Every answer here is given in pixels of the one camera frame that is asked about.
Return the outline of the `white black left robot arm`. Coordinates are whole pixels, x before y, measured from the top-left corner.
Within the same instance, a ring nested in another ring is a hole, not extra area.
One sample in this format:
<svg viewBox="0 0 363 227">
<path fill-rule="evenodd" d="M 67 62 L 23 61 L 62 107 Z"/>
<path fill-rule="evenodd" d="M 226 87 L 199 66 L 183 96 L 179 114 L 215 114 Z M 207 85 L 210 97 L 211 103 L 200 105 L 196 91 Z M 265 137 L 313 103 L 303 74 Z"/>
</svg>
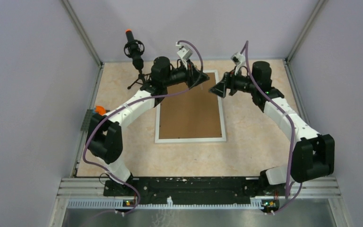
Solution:
<svg viewBox="0 0 363 227">
<path fill-rule="evenodd" d="M 91 117 L 85 148 L 98 158 L 99 163 L 94 165 L 109 174 L 120 195 L 130 194 L 133 188 L 131 172 L 120 158 L 123 151 L 122 130 L 169 97 L 168 87 L 184 83 L 191 89 L 208 80 L 209 76 L 203 69 L 198 69 L 190 60 L 174 67 L 167 57 L 157 57 L 148 80 L 133 97 L 115 110 Z"/>
</svg>

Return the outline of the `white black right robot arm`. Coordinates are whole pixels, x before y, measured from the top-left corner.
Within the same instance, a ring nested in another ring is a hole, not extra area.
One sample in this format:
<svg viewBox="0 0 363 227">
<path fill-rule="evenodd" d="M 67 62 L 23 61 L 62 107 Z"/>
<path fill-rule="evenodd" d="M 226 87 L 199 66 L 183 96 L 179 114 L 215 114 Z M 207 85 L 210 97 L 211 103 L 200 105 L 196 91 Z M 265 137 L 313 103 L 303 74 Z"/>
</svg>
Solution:
<svg viewBox="0 0 363 227">
<path fill-rule="evenodd" d="M 236 70 L 225 72 L 222 80 L 209 92 L 221 98 L 238 91 L 251 94 L 253 103 L 290 140 L 288 163 L 262 171 L 259 191 L 271 195 L 279 184 L 291 181 L 303 183 L 333 174 L 334 138 L 329 134 L 322 135 L 309 126 L 288 104 L 284 95 L 272 86 L 272 69 L 268 62 L 254 62 L 251 73 L 251 76 L 243 76 Z"/>
</svg>

